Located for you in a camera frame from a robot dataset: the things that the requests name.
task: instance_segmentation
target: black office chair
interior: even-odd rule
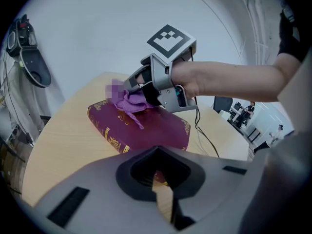
[[[240,109],[240,102],[235,103],[234,108],[236,110],[239,110]]]
[[[228,112],[233,103],[233,98],[229,97],[214,97],[214,110],[219,114],[221,110]]]

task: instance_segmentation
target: wire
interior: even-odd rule
[[[15,109],[15,106],[13,104],[13,101],[12,101],[12,98],[11,98],[11,95],[10,95],[10,88],[9,88],[9,77],[8,77],[8,71],[7,71],[7,68],[6,68],[6,51],[4,52],[3,54],[3,63],[4,63],[4,69],[5,69],[5,74],[6,74],[6,85],[8,87],[8,95],[10,97],[10,100],[11,100],[11,103],[12,103],[12,106],[14,108],[14,111],[15,111],[15,114],[16,114],[16,117],[17,117],[17,120],[19,121],[19,125],[20,127],[24,130],[24,132],[27,134],[27,131],[25,130],[25,128],[22,126],[21,122],[20,122],[20,119],[18,117],[18,114],[16,112],[16,109]]]
[[[193,49],[192,49],[192,47],[190,47],[190,51],[191,51],[191,60],[194,61],[194,58],[193,58]],[[195,128],[196,128],[196,130],[197,130],[197,136],[198,136],[199,145],[200,145],[202,151],[203,151],[205,154],[208,155],[208,153],[205,151],[205,149],[203,148],[203,146],[202,146],[202,144],[201,144],[201,142],[200,142],[199,133],[201,133],[201,134],[204,135],[204,137],[210,142],[210,144],[211,144],[212,147],[214,148],[214,151],[215,151],[216,155],[217,155],[218,157],[220,157],[218,151],[217,151],[216,148],[215,148],[215,145],[210,141],[210,139],[207,137],[207,135],[204,133],[204,131],[202,131],[201,128],[199,127],[199,125],[198,125],[199,121],[200,121],[200,111],[199,111],[199,108],[198,108],[198,106],[197,106],[197,109],[196,109],[196,117],[195,117]]]
[[[2,105],[2,107],[6,107],[6,101],[4,98],[3,98],[3,101],[1,102],[1,105]]]

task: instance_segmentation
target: wooden table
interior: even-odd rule
[[[31,206],[52,187],[84,165],[118,152],[103,138],[87,116],[88,106],[105,99],[105,85],[112,78],[127,75],[104,73],[93,79],[65,102],[40,134],[25,170],[22,198]],[[247,160],[246,140],[213,109],[199,105],[200,127],[218,150],[220,157]],[[176,113],[191,125],[187,151],[203,154],[194,127],[195,110]],[[216,156],[211,144],[200,136],[210,156]]]

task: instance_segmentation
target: book cover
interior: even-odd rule
[[[144,126],[143,130],[109,100],[100,101],[88,108],[91,122],[121,154],[158,145],[186,150],[190,137],[188,122],[161,107],[134,114]],[[163,180],[159,174],[158,181]]]

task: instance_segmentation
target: wall-mounted device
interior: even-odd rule
[[[26,14],[13,21],[6,51],[11,57],[20,57],[19,64],[33,85],[45,88],[51,84],[51,74],[37,48],[35,31]]]

